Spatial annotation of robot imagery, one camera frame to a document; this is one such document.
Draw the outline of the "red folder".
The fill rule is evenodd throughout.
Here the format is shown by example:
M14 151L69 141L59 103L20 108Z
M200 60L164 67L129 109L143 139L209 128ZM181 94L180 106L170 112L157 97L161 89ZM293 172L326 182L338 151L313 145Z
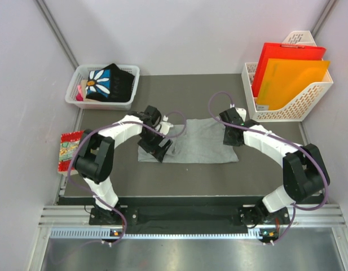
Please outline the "red folder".
M300 61L321 61L326 50L325 47L265 42L252 83L253 96L259 96L266 73L271 76L276 69L291 69L290 66L299 65Z

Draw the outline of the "pink beige folded cloths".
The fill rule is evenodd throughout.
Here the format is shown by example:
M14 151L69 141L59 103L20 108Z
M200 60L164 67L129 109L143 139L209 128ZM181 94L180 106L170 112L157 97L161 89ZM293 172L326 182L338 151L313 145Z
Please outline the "pink beige folded cloths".
M78 86L77 86L77 95L76 95L76 101L79 102L85 102L87 101L86 99L86 85L87 85L87 80L82 80Z

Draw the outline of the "white plastic basket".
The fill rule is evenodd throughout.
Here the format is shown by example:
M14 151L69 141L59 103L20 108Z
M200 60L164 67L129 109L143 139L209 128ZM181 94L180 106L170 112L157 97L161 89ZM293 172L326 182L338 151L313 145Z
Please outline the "white plastic basket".
M130 110L138 88L140 68L127 64L116 66L116 69L105 64L78 66L67 88L65 101L86 110ZM121 85L128 90L124 92L125 99L114 101L113 96Z

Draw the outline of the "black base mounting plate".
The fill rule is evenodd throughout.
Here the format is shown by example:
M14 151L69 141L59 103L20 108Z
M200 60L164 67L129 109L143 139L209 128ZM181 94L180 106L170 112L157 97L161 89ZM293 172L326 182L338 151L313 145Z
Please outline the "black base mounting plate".
M256 210L260 196L122 197L120 212L128 234L233 234L253 225L289 224L283 208L272 214Z

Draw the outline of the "white file organizer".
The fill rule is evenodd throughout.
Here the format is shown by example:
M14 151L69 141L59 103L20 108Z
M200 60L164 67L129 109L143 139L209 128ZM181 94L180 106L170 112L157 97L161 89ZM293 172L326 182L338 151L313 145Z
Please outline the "white file organizer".
M303 121L333 85L325 52L308 30L293 31L282 43L264 43L259 61L245 63L241 73L249 117Z

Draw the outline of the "black daisy print t shirt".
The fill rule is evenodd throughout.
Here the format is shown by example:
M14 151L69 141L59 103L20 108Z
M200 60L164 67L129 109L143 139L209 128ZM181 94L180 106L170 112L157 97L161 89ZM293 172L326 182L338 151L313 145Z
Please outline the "black daisy print t shirt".
M99 102L128 102L135 76L110 64L90 71L86 85L86 99Z

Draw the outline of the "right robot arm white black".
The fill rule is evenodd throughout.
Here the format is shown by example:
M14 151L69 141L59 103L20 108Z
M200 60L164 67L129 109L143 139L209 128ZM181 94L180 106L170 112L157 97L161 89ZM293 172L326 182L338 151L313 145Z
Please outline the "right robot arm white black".
M244 109L235 107L219 114L225 125L224 145L254 148L278 163L283 170L283 184L241 216L244 222L256 226L270 223L278 211L326 189L330 178L317 146L290 142L254 120L244 121L245 115Z

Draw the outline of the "red green patterned book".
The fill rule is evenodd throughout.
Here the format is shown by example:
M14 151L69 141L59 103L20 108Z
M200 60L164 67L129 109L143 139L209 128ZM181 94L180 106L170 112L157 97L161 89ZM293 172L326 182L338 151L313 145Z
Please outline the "red green patterned book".
M83 135L83 130L71 133L64 133L60 138L60 150L58 159L58 173L67 176L68 168L75 153L80 139Z

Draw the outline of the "grey t shirt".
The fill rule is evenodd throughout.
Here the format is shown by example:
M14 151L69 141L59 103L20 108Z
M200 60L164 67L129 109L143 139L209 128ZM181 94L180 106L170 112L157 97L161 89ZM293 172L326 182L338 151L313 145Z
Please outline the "grey t shirt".
M187 125L174 125L169 135L183 132L172 138L164 163L225 164L239 161L233 147L223 144L225 127L214 119L189 119Z

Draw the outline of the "orange folder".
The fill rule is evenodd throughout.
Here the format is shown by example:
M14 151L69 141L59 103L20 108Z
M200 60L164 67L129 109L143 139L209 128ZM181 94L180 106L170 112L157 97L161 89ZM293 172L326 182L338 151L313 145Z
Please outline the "orange folder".
M300 61L291 69L276 69L271 76L265 74L259 96L256 99L258 111L274 111L286 106L301 91L313 82L321 82L330 61Z

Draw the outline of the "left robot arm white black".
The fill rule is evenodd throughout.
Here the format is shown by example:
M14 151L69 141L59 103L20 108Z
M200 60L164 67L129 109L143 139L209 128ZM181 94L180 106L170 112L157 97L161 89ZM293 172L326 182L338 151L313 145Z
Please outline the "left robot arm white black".
M172 127L167 116L148 106L143 112L127 113L110 127L97 132L84 131L73 167L93 193L90 225L117 225L123 221L119 198L110 180L115 148L134 136L140 136L139 147L161 163L172 144L172 140L165 139Z

